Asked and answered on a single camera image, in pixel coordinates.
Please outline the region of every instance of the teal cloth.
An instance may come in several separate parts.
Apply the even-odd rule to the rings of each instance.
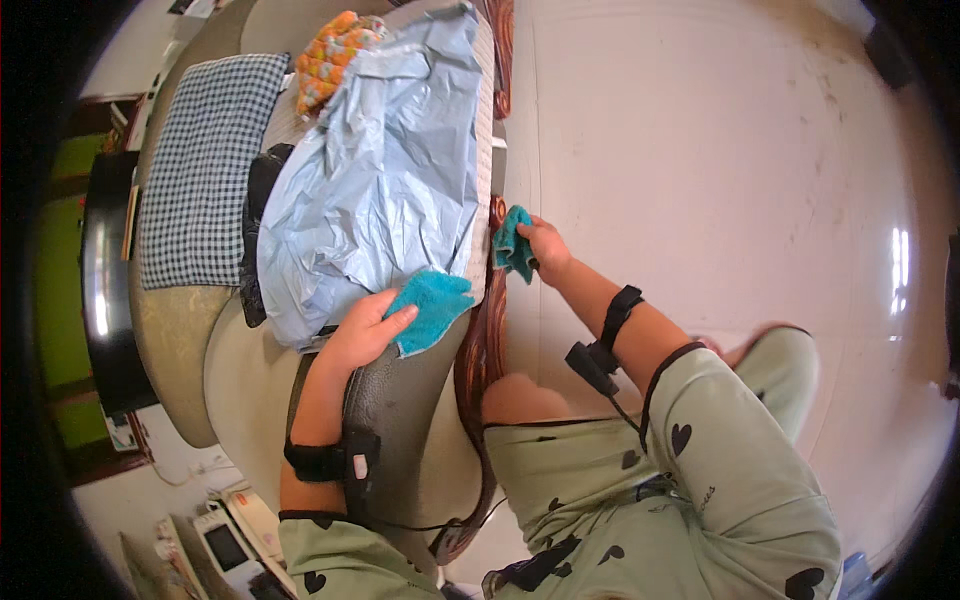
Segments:
[[[523,276],[527,285],[534,280],[536,258],[530,248],[530,242],[516,232],[516,224],[533,225],[526,209],[514,204],[507,212],[503,225],[493,235],[493,267],[506,269],[507,273],[516,271]]]
[[[384,319],[410,304],[420,312],[406,329],[394,338],[400,358],[420,354],[440,341],[450,326],[465,310],[473,306],[473,298],[464,296],[470,282],[462,277],[437,271],[420,271],[407,281]]]

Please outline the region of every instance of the display screen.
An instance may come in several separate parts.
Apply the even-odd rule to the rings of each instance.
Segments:
[[[226,525],[211,529],[204,534],[204,537],[225,573],[248,560],[247,553],[243,551]]]

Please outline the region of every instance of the tiled floor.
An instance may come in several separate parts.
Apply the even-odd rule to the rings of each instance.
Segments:
[[[891,92],[855,33],[779,0],[520,2],[514,82],[508,203],[691,333],[815,335],[797,448],[845,552],[883,564],[956,417],[936,388],[954,182],[918,90]],[[609,411],[563,363],[588,336],[559,295],[511,277],[508,308],[511,368]],[[499,512],[451,579],[522,557]]]

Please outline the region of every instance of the black cloth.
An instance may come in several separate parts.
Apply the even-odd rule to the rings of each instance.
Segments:
[[[260,234],[260,219],[280,169],[293,150],[290,144],[276,144],[267,152],[257,155],[250,165],[247,202],[243,207],[243,258],[240,260],[240,302],[243,304],[247,327],[250,328],[259,326],[267,319],[260,295],[260,280],[256,274],[256,239]]]

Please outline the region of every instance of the hand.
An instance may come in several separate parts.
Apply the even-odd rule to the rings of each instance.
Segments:
[[[573,261],[573,256],[566,249],[557,228],[534,215],[530,215],[530,220],[533,221],[532,226],[517,224],[516,232],[530,240],[530,249],[540,264],[537,268],[540,278],[550,287],[557,287],[560,276]]]
[[[321,349],[317,360],[347,374],[376,360],[417,317],[417,307],[410,304],[383,318],[397,294],[398,290],[386,290],[358,300]]]

